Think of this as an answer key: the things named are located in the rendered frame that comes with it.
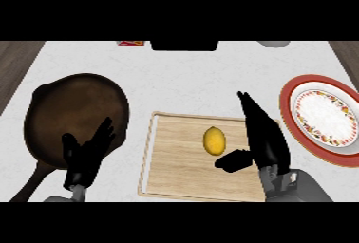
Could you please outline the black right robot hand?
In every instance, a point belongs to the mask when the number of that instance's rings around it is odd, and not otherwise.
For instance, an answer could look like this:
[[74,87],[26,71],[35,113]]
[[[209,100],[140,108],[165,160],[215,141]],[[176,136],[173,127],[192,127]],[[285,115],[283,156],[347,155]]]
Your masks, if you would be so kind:
[[236,92],[245,115],[248,150],[233,150],[215,162],[214,167],[232,173],[252,164],[258,169],[277,166],[277,174],[289,171],[289,147],[277,122],[270,119],[246,92]]

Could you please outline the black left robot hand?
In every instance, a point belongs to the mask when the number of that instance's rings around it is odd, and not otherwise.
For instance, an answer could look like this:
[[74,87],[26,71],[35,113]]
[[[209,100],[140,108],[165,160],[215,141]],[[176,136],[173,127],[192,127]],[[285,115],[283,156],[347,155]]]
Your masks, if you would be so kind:
[[71,191],[77,185],[84,189],[93,185],[99,165],[113,138],[113,126],[109,118],[103,120],[91,139],[82,144],[78,144],[71,133],[63,134],[63,159],[68,164],[63,184],[66,190]]

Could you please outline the yellow lemon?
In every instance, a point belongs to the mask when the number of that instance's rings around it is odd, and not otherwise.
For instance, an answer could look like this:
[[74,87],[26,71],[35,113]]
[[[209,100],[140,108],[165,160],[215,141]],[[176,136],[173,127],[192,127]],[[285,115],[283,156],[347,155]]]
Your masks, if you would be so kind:
[[204,133],[204,148],[212,156],[220,156],[226,150],[226,136],[214,126]]

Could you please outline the red rimmed white plate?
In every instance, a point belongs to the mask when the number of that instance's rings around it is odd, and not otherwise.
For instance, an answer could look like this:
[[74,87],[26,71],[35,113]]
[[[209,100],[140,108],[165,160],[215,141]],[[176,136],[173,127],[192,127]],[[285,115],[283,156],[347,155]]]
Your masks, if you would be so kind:
[[335,165],[359,167],[359,93],[325,76],[301,75],[282,88],[279,108],[307,151]]

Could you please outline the pale wooden tray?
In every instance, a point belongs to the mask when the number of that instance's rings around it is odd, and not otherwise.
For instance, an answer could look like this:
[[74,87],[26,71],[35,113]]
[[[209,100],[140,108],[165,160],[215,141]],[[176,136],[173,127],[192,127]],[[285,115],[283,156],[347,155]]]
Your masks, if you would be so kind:
[[152,113],[137,186],[140,196],[264,201],[257,167],[235,173],[214,167],[217,157],[204,147],[204,133],[211,127],[224,133],[227,151],[248,147],[242,119]]

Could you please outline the dark brown frying pan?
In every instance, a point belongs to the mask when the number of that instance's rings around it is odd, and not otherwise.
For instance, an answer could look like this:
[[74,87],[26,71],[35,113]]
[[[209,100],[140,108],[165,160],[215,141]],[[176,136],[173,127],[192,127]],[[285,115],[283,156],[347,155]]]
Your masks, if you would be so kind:
[[103,120],[112,120],[115,138],[105,157],[125,140],[128,102],[119,86],[100,75],[74,74],[43,84],[32,93],[23,121],[23,141],[37,167],[12,198],[25,202],[45,176],[57,169],[68,172],[62,136],[71,133],[78,144],[91,139]]

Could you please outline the grey round object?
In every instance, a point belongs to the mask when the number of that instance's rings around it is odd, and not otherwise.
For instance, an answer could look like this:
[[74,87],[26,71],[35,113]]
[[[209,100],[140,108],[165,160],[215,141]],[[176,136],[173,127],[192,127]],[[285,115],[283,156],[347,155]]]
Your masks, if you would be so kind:
[[257,41],[264,47],[285,47],[289,44],[289,41]]

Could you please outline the black appliance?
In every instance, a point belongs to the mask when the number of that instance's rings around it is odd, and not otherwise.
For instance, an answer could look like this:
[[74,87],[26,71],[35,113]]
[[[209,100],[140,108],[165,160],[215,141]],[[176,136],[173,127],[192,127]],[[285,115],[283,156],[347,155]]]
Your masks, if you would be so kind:
[[150,41],[155,51],[214,51],[217,41]]

